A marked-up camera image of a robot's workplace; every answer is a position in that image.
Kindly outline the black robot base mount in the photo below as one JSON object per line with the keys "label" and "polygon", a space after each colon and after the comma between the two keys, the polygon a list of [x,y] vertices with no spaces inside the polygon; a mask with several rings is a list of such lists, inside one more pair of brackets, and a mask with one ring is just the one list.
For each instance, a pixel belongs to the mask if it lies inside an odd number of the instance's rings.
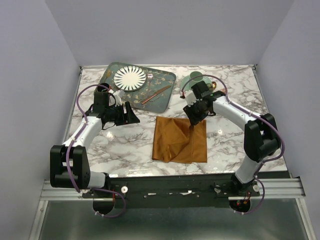
{"label": "black robot base mount", "polygon": [[93,199],[100,207],[128,209],[140,208],[227,208],[231,201],[253,199],[260,196],[258,184],[251,181],[238,187],[231,173],[117,177],[108,180],[103,192],[90,189],[82,196]]}

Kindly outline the orange-brown cloth napkin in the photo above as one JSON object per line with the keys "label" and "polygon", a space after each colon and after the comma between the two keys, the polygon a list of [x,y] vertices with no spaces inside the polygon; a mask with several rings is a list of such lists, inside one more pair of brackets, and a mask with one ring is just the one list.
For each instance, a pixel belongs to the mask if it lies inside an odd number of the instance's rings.
{"label": "orange-brown cloth napkin", "polygon": [[207,122],[195,126],[188,118],[158,116],[152,146],[152,159],[164,163],[206,163]]}

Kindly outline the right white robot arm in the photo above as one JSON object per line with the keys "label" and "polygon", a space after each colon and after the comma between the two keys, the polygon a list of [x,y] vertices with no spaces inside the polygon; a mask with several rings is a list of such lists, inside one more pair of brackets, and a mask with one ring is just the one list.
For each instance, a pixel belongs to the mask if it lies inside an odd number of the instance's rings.
{"label": "right white robot arm", "polygon": [[192,126],[208,116],[216,114],[227,118],[244,132],[243,148],[245,157],[235,171],[230,183],[230,191],[241,196],[248,190],[258,169],[267,156],[272,156],[281,147],[274,117],[267,113],[258,115],[236,104],[226,92],[211,92],[204,81],[200,81],[184,91],[182,97],[187,105],[183,108]]}

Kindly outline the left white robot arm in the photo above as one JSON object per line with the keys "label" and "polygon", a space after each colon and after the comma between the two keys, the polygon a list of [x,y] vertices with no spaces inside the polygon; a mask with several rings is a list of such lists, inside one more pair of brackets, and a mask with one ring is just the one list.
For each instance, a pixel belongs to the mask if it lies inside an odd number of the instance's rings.
{"label": "left white robot arm", "polygon": [[50,149],[50,184],[53,188],[92,189],[101,198],[111,191],[109,175],[90,170],[87,149],[106,123],[115,126],[138,124],[140,120],[128,101],[122,102],[124,91],[94,93],[92,107],[84,112],[80,126],[61,145]]}

